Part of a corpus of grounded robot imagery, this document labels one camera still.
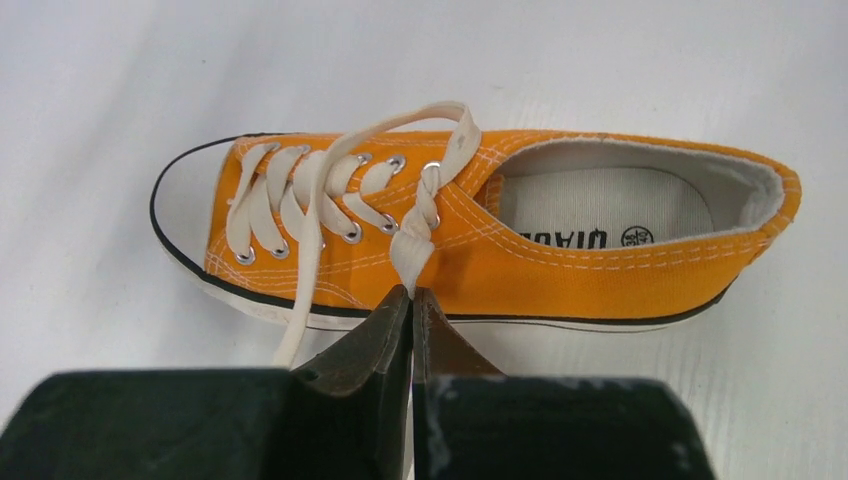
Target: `metal eyelet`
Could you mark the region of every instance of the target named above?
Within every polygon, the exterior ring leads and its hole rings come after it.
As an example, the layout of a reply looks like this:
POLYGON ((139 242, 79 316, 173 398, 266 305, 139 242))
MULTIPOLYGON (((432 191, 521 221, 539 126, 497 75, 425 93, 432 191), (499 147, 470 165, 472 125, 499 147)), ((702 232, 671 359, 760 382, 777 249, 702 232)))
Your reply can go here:
POLYGON ((442 224, 442 217, 440 217, 439 214, 437 213, 436 219, 433 220, 433 223, 428 222, 427 226, 430 227, 430 230, 435 230, 435 229, 439 228, 439 225, 441 225, 441 224, 442 224))
POLYGON ((398 230, 397 221, 388 213, 384 213, 383 218, 386 219, 386 224, 380 225, 380 230, 386 235, 394 235, 394 233, 398 230))
POLYGON ((256 261, 256 252, 253 251, 253 247, 250 247, 247 255, 242 255, 240 253, 236 253, 236 261, 244 266, 253 265, 253 262, 256 261))
POLYGON ((403 155, 392 155, 386 160, 386 163, 394 165, 395 170, 392 172, 392 175, 397 175, 406 166, 406 157, 403 155))
POLYGON ((421 173, 424 173, 424 170, 427 170, 428 168, 439 168, 441 166, 442 164, 439 162, 427 162, 427 164, 421 168, 421 173))
POLYGON ((285 240, 283 240, 283 248, 278 248, 275 250, 271 250, 271 256, 276 258, 277 260, 283 260, 289 256, 289 244, 285 240))
POLYGON ((345 242, 355 245, 362 241, 362 227, 358 223, 353 222, 353 231, 342 235, 345 242))

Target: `canvas shoe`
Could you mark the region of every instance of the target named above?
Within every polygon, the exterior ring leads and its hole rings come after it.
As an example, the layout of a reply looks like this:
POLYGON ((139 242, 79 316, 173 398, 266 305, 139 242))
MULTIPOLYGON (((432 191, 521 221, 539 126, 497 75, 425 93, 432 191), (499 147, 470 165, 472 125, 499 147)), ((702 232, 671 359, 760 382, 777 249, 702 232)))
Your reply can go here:
POLYGON ((644 330, 718 301, 792 222, 797 175, 735 148, 607 133, 481 132, 444 102, 352 133, 194 148, 150 202, 204 290, 289 328, 350 329, 389 289, 456 321, 644 330), (431 118, 453 131, 389 130, 431 118))

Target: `shoe tongue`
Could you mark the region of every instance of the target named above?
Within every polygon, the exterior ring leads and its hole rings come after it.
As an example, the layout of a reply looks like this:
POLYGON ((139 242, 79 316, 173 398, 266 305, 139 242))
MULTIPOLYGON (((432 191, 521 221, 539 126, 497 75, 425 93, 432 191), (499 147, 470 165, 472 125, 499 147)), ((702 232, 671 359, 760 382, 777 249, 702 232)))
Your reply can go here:
POLYGON ((480 190, 474 195, 474 201, 485 208, 495 218, 498 218, 500 215, 503 182, 503 175, 498 173, 492 174, 492 176, 483 182, 480 190))

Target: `white surface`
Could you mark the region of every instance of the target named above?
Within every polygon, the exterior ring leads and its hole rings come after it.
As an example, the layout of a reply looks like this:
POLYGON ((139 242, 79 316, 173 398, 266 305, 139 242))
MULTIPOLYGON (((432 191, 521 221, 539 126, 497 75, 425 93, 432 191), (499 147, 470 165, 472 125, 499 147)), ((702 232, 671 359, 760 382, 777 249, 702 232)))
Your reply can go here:
MULTIPOLYGON (((208 298, 155 241, 148 194, 176 154, 457 99, 482 128, 792 165, 795 225, 693 322, 460 328, 510 373, 665 380, 722 478, 846 478, 846 18, 840 0, 0 2, 0 418, 58 370, 270 358, 282 328, 208 298)), ((309 332, 303 353, 336 337, 309 332)))

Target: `insole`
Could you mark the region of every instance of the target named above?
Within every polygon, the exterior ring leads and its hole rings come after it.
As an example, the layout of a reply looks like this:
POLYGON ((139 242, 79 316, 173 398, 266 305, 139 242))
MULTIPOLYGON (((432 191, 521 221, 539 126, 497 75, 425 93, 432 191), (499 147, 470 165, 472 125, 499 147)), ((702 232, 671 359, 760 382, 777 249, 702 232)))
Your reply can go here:
POLYGON ((563 248, 618 248, 713 231, 704 199, 674 175, 644 168, 572 170, 503 180, 498 216, 563 248))

